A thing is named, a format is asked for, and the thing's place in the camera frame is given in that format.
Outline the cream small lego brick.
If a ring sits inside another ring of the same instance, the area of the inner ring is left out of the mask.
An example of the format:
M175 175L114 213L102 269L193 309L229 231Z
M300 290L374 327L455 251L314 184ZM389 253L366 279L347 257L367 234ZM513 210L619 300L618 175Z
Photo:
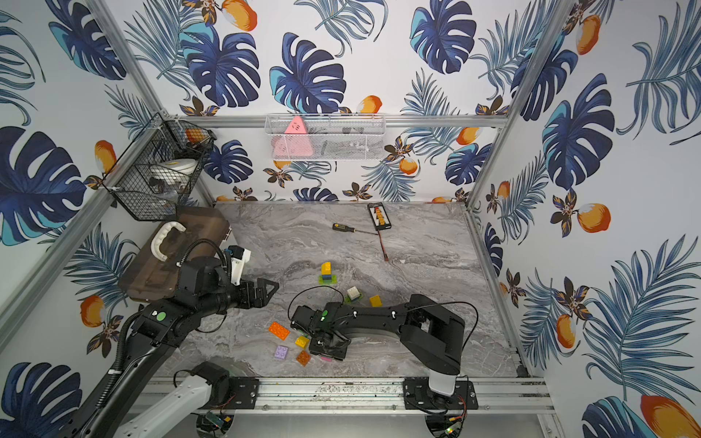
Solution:
M356 299L359 299L361 297L361 292L358 290L356 287L351 287L347 290L347 296L350 299L350 301L354 301Z

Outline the lime long base lego brick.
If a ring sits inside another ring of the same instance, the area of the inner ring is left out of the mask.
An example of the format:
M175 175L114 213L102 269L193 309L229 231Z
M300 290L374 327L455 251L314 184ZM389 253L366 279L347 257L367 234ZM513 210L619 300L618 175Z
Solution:
M320 285L335 285L338 281L337 281L337 276L336 276L336 275L333 275L332 281L323 281L323 280L321 279L321 276L319 276L318 282L319 282Z

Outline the yellow small lego brick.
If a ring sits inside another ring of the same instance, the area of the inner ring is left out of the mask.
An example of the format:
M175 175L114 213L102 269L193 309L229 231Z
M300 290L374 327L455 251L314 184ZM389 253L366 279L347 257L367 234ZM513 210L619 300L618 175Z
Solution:
M332 273L332 264L326 262L321 266L321 275L329 276Z

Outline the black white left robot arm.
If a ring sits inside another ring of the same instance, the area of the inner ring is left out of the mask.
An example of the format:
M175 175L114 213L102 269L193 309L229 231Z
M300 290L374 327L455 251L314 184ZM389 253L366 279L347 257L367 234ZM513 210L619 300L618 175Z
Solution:
M195 248L215 248L213 257L192 257ZM123 323L113 365L80 408L60 428L60 437L113 437L155 372L202 320L225 316L231 308L264 308L279 290L266 278L233 281L233 257L244 249L224 251L210 239L198 239L177 262L175 292L150 302Z

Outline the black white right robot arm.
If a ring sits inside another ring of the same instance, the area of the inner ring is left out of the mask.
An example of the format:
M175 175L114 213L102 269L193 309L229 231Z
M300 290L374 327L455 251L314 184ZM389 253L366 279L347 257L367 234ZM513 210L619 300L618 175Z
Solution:
M345 360L357 337L393 335L429 370L430 394L448 398L456 393L466 322L427 296L414 294L405 303L378 308L341 302L329 302L321 310L299 306L290 326L310 337L310 354L336 361Z

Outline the yellow lego brick near arm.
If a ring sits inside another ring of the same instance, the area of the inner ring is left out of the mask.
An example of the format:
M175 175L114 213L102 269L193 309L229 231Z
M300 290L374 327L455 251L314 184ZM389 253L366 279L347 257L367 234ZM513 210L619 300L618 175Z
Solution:
M383 306L382 300L379 296L371 297L370 303L374 308L379 308L379 307Z

